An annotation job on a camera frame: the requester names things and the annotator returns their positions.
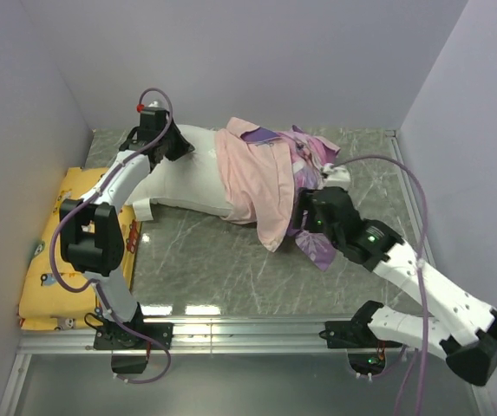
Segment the purple princess print pillowcase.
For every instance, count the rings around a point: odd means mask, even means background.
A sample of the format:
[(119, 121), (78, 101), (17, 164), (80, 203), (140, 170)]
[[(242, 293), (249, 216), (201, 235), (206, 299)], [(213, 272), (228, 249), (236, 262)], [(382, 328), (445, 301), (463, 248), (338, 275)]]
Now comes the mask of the purple princess print pillowcase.
[(232, 211), (225, 220), (257, 226), (260, 243), (276, 251), (287, 237), (321, 270), (336, 256), (322, 234), (292, 224), (298, 192), (324, 187), (324, 168), (331, 167), (340, 147), (294, 126), (275, 132), (232, 117), (215, 134), (219, 176)]

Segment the white pillow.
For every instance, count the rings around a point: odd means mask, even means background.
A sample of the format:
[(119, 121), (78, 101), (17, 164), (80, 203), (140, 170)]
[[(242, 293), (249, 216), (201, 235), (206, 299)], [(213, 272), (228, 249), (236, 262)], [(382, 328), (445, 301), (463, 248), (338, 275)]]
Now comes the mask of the white pillow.
[(180, 125), (180, 132), (194, 150), (175, 160), (162, 160), (134, 189), (127, 205), (140, 221), (151, 221), (152, 205), (203, 212), (231, 220), (232, 205), (219, 173), (216, 131)]

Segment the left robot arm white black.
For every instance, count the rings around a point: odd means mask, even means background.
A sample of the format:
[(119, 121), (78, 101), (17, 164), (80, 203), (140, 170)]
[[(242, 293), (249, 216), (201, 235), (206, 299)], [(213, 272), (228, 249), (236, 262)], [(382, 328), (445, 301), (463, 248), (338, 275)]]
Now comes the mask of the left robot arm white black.
[(113, 164), (78, 199), (62, 201), (49, 251), (81, 273), (101, 304), (102, 326), (124, 348), (148, 337), (139, 303), (123, 277), (126, 242), (118, 215), (136, 186), (164, 159), (175, 161), (194, 147), (174, 123), (173, 112), (138, 106), (140, 123), (120, 145)]

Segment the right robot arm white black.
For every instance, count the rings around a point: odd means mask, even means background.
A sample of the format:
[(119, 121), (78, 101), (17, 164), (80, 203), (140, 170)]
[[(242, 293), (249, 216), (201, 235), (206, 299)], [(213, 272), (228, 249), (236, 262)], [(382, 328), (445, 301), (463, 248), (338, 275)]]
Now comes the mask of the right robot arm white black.
[(354, 264), (394, 284), (424, 307), (420, 316), (367, 301), (340, 332), (327, 322), (330, 348), (374, 347), (384, 341), (426, 349), (462, 380), (484, 387), (497, 368), (497, 307), (483, 302), (419, 259), (384, 222), (364, 219), (340, 187), (303, 189), (295, 224), (314, 233)]

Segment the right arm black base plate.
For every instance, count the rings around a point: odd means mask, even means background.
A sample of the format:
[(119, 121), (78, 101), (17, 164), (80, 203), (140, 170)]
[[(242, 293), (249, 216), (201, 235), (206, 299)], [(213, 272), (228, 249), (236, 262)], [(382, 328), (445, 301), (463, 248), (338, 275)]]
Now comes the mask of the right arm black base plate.
[(319, 337), (328, 349), (400, 348), (401, 343), (376, 338), (363, 324), (352, 321), (327, 321)]

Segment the aluminium mounting rail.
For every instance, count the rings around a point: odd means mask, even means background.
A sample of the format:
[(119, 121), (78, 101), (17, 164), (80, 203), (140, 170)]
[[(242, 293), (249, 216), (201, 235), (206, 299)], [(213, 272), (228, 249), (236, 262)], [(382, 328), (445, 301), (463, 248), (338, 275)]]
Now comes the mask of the aluminium mounting rail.
[[(319, 315), (260, 315), (255, 317), (163, 316), (146, 323), (171, 322), (172, 354), (321, 354), (326, 352), (372, 352), (376, 348), (328, 349), (319, 337), (327, 321), (350, 321), (349, 317)], [(19, 354), (143, 354), (142, 350), (94, 350), (92, 328), (24, 331)]]

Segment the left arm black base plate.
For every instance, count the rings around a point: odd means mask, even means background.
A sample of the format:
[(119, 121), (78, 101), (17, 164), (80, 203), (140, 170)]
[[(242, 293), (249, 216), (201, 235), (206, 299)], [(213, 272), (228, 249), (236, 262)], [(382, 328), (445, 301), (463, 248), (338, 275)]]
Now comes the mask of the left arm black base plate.
[(133, 335), (124, 330), (116, 322), (109, 322), (96, 330), (94, 350), (142, 350), (150, 344), (149, 339), (157, 341), (160, 347), (151, 346), (151, 349), (169, 349), (173, 338), (173, 324), (171, 322), (142, 323), (133, 331), (141, 336)]

